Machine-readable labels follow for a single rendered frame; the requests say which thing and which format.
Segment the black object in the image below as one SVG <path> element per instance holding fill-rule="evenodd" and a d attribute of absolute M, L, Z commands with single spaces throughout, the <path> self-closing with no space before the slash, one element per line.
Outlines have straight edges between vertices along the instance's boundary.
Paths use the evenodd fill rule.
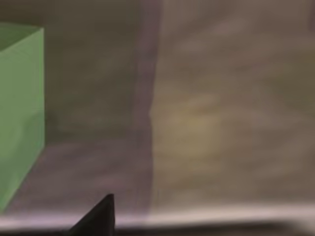
<path fill-rule="evenodd" d="M 107 195 L 87 213 L 65 236 L 114 236 L 114 195 Z"/>

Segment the green block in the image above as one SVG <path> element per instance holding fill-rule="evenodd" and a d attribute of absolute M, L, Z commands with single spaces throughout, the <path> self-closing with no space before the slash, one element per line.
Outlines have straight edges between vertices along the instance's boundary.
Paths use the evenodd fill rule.
<path fill-rule="evenodd" d="M 0 23 L 0 210 L 44 147 L 43 29 Z"/>

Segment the beige surface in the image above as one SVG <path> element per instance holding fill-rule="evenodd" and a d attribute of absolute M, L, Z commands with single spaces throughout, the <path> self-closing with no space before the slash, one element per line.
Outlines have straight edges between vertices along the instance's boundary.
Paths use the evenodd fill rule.
<path fill-rule="evenodd" d="M 211 2 L 164 1 L 153 211 L 312 202 L 310 1 Z"/>

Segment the green cube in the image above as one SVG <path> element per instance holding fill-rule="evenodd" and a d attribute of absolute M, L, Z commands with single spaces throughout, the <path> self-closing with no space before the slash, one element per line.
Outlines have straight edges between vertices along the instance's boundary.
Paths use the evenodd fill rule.
<path fill-rule="evenodd" d="M 0 210 L 44 147 L 43 29 L 0 23 Z"/>

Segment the black triangular tip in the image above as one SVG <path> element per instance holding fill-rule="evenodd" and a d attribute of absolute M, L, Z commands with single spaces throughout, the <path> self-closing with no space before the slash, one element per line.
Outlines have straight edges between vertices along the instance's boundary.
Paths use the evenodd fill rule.
<path fill-rule="evenodd" d="M 66 236 L 113 236 L 114 229 L 114 195 L 109 194 L 74 225 Z"/>

